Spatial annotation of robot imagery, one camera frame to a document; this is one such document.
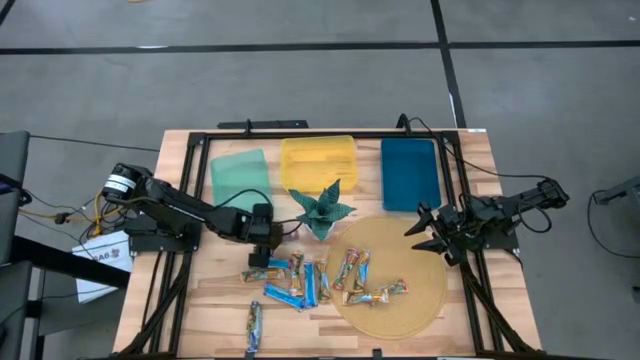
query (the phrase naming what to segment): wooden tabletop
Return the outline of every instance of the wooden tabletop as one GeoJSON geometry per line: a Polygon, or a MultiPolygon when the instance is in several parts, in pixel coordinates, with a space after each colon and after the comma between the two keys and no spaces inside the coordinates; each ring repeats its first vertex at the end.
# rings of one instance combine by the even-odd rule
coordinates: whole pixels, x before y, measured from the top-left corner
{"type": "MultiPolygon", "coordinates": [[[[233,131],[211,130],[209,132],[233,131]]],[[[495,171],[487,133],[477,130],[460,130],[459,132],[464,158],[485,169],[495,171]]],[[[166,131],[162,142],[155,176],[170,182],[174,187],[178,187],[180,182],[188,133],[189,131],[186,130],[166,131]]],[[[326,256],[330,244],[339,237],[346,226],[366,216],[386,214],[382,209],[380,186],[380,140],[356,140],[356,144],[358,184],[353,190],[343,192],[340,202],[358,210],[337,223],[336,229],[324,243],[312,240],[309,232],[300,228],[294,241],[283,243],[277,249],[276,257],[288,257],[292,250],[302,250],[308,258],[326,256]]],[[[216,140],[211,143],[209,160],[252,149],[264,150],[273,189],[276,220],[291,219],[299,215],[301,211],[299,206],[281,186],[280,140],[216,140]]],[[[194,157],[190,192],[193,192],[195,185],[198,151],[196,150],[194,157]]],[[[458,194],[460,186],[453,157],[449,156],[449,161],[454,187],[458,194]]],[[[209,168],[210,166],[207,166],[202,199],[212,203],[212,180],[209,168]]],[[[497,177],[468,166],[467,174],[475,195],[501,194],[497,177]]],[[[443,195],[442,203],[445,204],[442,182],[440,187],[443,195]]],[[[417,215],[413,214],[403,214],[403,217],[412,221],[417,220],[417,215]]],[[[203,231],[200,249],[194,256],[191,268],[179,356],[244,356],[247,349],[245,327],[249,304],[252,300],[258,300],[264,306],[263,339],[259,356],[371,356],[374,348],[381,348],[385,356],[474,354],[462,280],[457,267],[447,267],[446,302],[438,318],[428,328],[411,338],[380,340],[354,329],[342,319],[331,304],[297,312],[263,296],[264,284],[261,282],[240,284],[239,274],[247,269],[247,254],[251,250],[251,246],[225,241],[209,231],[203,231]]],[[[486,251],[486,257],[498,308],[528,344],[539,348],[540,341],[520,265],[504,251],[486,251]]],[[[155,258],[156,254],[143,254],[135,259],[114,351],[127,346],[140,330],[155,258]]],[[[160,278],[159,274],[156,289],[152,295],[151,309],[155,307],[160,278]]],[[[490,348],[487,317],[479,303],[478,312],[485,347],[490,348]]],[[[168,346],[172,314],[173,309],[170,309],[163,326],[161,349],[166,349],[168,346]]]]}

